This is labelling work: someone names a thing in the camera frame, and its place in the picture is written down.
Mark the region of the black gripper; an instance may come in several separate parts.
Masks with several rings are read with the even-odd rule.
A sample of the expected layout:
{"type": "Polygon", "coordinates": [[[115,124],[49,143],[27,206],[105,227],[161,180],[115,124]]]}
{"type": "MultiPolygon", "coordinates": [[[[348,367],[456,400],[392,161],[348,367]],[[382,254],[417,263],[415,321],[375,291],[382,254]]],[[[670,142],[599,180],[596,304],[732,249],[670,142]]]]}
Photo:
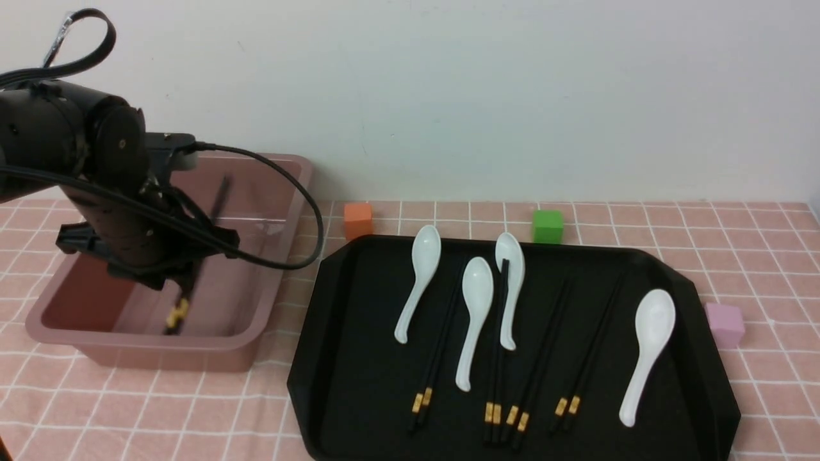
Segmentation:
{"type": "MultiPolygon", "coordinates": [[[[208,213],[176,186],[150,186],[138,198],[164,215],[181,219],[238,248],[237,231],[217,225],[231,189],[218,186],[208,213]]],[[[89,193],[81,192],[73,202],[86,220],[60,227],[56,246],[63,253],[90,255],[105,262],[112,277],[135,281],[153,291],[161,291],[172,280],[179,287],[176,301],[190,301],[203,260],[216,255],[215,249],[131,208],[89,193]]]]}

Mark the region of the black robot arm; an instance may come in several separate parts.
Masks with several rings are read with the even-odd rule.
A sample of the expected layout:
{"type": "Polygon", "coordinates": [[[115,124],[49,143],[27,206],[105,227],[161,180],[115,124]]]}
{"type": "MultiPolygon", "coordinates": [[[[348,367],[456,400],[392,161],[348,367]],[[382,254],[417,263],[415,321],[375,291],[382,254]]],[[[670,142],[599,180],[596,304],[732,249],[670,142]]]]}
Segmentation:
{"type": "MultiPolygon", "coordinates": [[[[219,227],[170,183],[197,164],[190,134],[147,133],[142,111],[123,97],[63,81],[23,83],[2,92],[2,165],[84,181],[130,198],[238,248],[236,230],[219,227]]],[[[56,246],[106,263],[114,277],[161,291],[167,280],[195,286],[202,260],[218,250],[119,202],[74,186],[62,190],[84,222],[62,225],[56,246]]]]}

